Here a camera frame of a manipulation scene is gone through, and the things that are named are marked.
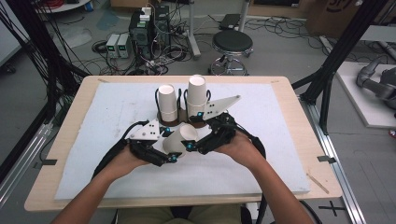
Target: human hand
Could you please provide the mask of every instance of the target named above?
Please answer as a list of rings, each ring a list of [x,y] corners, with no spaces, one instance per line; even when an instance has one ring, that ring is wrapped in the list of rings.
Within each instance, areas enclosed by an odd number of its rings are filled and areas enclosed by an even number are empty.
[[[221,146],[215,151],[230,156],[234,161],[248,169],[253,168],[261,160],[265,160],[260,151],[250,142],[250,139],[240,132],[235,133],[235,137],[229,144]]]
[[[114,181],[128,175],[134,168],[146,164],[149,163],[138,159],[130,151],[130,145],[128,144],[99,174],[105,175]]]

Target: white cup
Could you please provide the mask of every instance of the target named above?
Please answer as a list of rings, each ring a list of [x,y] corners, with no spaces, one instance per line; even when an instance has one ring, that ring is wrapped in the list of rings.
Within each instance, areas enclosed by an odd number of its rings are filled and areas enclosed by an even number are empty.
[[[158,89],[159,107],[163,121],[171,122],[177,119],[177,99],[175,88],[170,85],[161,85]]]
[[[179,157],[183,157],[186,153],[186,147],[181,143],[184,140],[197,140],[198,132],[190,124],[184,124],[174,131],[169,137],[163,139],[163,152],[166,154],[171,152],[181,152]]]
[[[189,80],[187,103],[190,105],[203,105],[207,101],[206,81],[201,75],[193,75]]]
[[[198,112],[205,112],[205,104],[203,105],[191,105],[189,103],[187,103],[187,111],[188,111],[188,115],[189,117],[191,116],[197,116]]]

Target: concrete floor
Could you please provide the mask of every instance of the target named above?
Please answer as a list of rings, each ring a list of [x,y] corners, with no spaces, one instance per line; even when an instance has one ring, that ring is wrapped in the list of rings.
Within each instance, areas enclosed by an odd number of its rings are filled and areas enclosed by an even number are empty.
[[[219,1],[219,7],[227,4]],[[225,13],[239,11],[238,5],[227,7]],[[82,21],[69,26],[81,26],[90,30],[92,40],[73,51],[80,60],[91,60],[98,55],[91,51],[92,44],[98,40],[106,39],[113,32],[126,32],[129,25],[130,14],[114,12],[106,9],[96,9],[87,13],[82,8],[54,15],[57,21]],[[217,25],[205,15],[210,13],[217,21],[222,16],[216,16],[216,10],[210,4],[202,4],[197,8],[195,27],[201,24],[202,29],[197,34],[214,34]],[[241,58],[251,76],[285,76],[293,83],[306,77],[320,68],[326,59],[320,43],[314,38],[284,38],[268,32],[264,27],[247,25],[246,33],[251,36],[255,52],[249,58]],[[192,75],[207,74],[208,66],[220,55],[213,50],[211,35],[196,36],[202,56],[199,60],[172,63],[168,65],[167,75]],[[356,55],[375,58],[378,53],[372,53],[363,44],[355,49]],[[24,130],[33,121],[33,118],[46,102],[46,87],[37,71],[23,52],[17,53],[11,60],[17,68],[17,73],[10,75],[5,72],[0,74],[0,161],[6,157],[15,146]],[[93,74],[98,74],[99,67],[105,67],[103,62],[88,65]],[[296,90],[304,92],[305,88]],[[389,137],[386,129],[366,128],[357,111],[347,97],[340,82],[334,79],[332,85],[332,99],[329,111],[329,133],[337,154],[340,158],[346,176],[355,193],[367,223],[395,223],[396,222],[396,177],[393,171],[396,168],[396,142]],[[43,156],[50,149],[50,144],[43,150]],[[6,203],[0,210],[0,223],[45,223],[50,222],[56,212],[31,213],[24,210],[23,205],[32,187],[39,170],[33,168],[38,158],[32,162],[30,168],[23,175],[21,181],[12,191]],[[332,200],[334,206],[344,207],[341,199]],[[329,200],[311,200],[308,202],[324,223],[349,223],[347,213],[343,210],[334,213],[330,209],[319,209],[320,206],[330,206]],[[92,223],[110,223],[114,210],[101,209],[92,218]],[[266,216],[263,223],[272,221],[271,216]]]

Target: wooden table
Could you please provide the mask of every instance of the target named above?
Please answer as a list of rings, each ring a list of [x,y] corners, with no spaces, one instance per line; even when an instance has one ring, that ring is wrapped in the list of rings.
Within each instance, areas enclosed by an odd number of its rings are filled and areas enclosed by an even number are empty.
[[[338,198],[342,191],[330,164],[318,161],[323,156],[311,125],[285,77],[205,77],[208,83],[262,83],[271,84],[276,94],[283,117],[289,127],[291,138],[309,179],[311,191],[296,195],[298,199]],[[61,210],[69,201],[55,201],[54,196],[61,181],[64,165],[77,136],[80,124],[85,118],[93,96],[101,82],[131,83],[188,83],[189,76],[163,77],[86,77],[64,119],[47,159],[57,160],[56,165],[43,166],[25,202],[27,211]],[[102,200],[99,207],[142,207],[182,204],[248,203],[258,202],[260,194],[226,195],[207,197],[174,197],[152,199]]]

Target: human arm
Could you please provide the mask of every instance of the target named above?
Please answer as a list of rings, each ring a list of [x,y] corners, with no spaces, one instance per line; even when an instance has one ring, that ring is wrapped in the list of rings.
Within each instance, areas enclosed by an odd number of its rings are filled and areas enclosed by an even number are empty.
[[[110,185],[144,164],[148,163],[135,157],[126,146],[51,223],[89,223]]]
[[[312,223],[289,188],[245,135],[237,132],[230,144],[216,151],[229,155],[249,169],[259,183],[276,223]]]

